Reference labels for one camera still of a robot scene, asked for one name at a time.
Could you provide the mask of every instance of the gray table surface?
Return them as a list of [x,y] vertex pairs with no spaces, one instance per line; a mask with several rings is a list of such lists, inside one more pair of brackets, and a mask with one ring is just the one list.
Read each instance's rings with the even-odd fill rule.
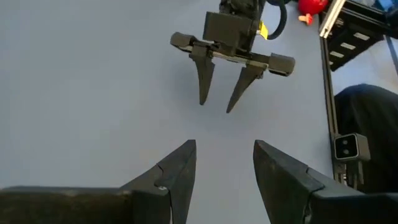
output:
[[[295,4],[276,40],[254,51],[293,56],[266,72],[230,114],[241,65],[215,60],[208,100],[175,31],[201,37],[212,0],[0,2],[0,187],[119,187],[197,140],[188,223],[267,223],[252,163],[255,139],[331,176],[318,26]],[[270,30],[279,10],[267,5]]]

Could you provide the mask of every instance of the camera lens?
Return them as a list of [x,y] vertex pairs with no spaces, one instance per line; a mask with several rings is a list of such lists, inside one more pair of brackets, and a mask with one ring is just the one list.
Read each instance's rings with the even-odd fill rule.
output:
[[354,135],[344,136],[336,139],[335,147],[337,159],[346,159],[350,157],[356,157],[358,155],[356,137]]

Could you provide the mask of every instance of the metal frame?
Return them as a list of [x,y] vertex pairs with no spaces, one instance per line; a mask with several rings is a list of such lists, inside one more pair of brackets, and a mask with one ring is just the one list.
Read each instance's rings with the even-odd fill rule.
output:
[[[319,15],[319,26],[322,24],[323,15]],[[336,116],[336,106],[335,106],[335,96],[333,94],[333,85],[331,81],[331,70],[329,65],[329,50],[327,40],[323,37],[320,37],[320,45],[321,45],[321,55],[322,55],[322,69],[323,69],[323,84],[325,87],[325,104],[326,104],[326,113],[328,116],[328,127],[329,127],[329,138],[330,138],[330,155],[331,155],[331,164],[333,169],[333,178],[340,182],[344,183],[344,174],[346,167],[344,164],[336,161],[334,157],[334,139],[339,136],[338,125],[337,125],[337,116]]]
[[326,17],[322,20],[322,24],[319,28],[320,37],[328,38],[345,2],[346,0],[333,0],[330,4]]
[[350,16],[352,23],[363,25],[363,27],[380,34],[385,34],[398,39],[398,28],[393,28],[387,21],[384,11],[365,6],[364,4],[347,0],[341,8],[340,13]]

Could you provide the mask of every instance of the black cable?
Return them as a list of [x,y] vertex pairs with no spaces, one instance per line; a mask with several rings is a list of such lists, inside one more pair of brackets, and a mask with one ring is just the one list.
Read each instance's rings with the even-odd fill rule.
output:
[[287,11],[286,11],[286,6],[285,6],[284,0],[278,0],[278,5],[279,5],[279,9],[280,9],[279,24],[276,27],[276,30],[272,34],[268,35],[268,38],[267,38],[268,40],[274,40],[278,36],[280,36],[281,33],[283,32],[283,30],[285,29],[285,26],[286,26]]

